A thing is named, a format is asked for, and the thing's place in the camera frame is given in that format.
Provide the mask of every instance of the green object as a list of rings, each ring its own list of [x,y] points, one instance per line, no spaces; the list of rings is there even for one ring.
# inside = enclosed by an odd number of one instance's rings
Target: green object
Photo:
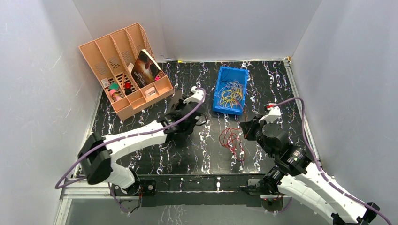
[[[110,89],[110,90],[119,90],[119,85],[117,85],[116,83],[112,83],[112,84],[109,86],[109,89]]]

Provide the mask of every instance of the tabletop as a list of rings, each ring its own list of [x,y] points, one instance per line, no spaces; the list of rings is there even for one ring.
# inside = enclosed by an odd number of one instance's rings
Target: tabletop
[[[281,102],[294,96],[283,61],[161,63],[169,76],[174,90],[181,89],[188,96],[192,86],[206,90],[203,104],[208,122],[195,127],[186,138],[146,147],[122,157],[117,163],[133,168],[138,174],[248,174],[267,173],[274,165],[264,150],[255,142],[243,139],[246,159],[236,157],[219,143],[219,135],[227,127],[238,127],[244,116],[226,115],[212,111],[214,90],[221,66],[247,69],[247,92],[245,110],[247,119],[264,114],[264,105]],[[102,94],[93,132],[114,135],[146,125],[164,115],[168,101],[164,100],[121,121],[114,112],[105,93]],[[282,116],[277,120],[289,133],[292,143],[304,146],[301,136],[301,117],[296,104],[281,107]]]

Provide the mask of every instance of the blue container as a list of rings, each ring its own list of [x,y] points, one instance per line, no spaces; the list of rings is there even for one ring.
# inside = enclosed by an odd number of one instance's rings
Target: blue container
[[[245,69],[235,69],[229,67],[220,67],[220,71],[218,72],[217,86],[214,92],[214,102],[213,102],[213,111],[220,113],[227,113],[233,115],[242,115],[243,108],[245,106],[246,99],[246,85],[247,85],[247,77],[249,75],[249,71]],[[228,85],[232,82],[238,82],[243,86],[242,88],[242,99],[240,100],[240,105],[220,105],[220,97],[222,93],[229,89]]]

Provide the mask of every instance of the white wall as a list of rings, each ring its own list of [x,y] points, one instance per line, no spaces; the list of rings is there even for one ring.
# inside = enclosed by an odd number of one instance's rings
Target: white wall
[[[94,38],[140,22],[157,61],[291,56],[321,0],[74,0]]]
[[[321,160],[398,224],[398,2],[324,0],[292,58]],[[380,217],[374,223],[385,224]]]
[[[78,49],[90,40],[71,0],[0,1],[1,224],[54,222],[100,91]]]

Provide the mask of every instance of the book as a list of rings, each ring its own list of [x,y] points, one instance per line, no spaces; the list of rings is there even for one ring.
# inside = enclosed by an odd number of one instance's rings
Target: book
[[[152,56],[145,49],[142,49],[131,71],[131,76],[138,87],[143,88],[155,80],[160,70],[161,68]]]

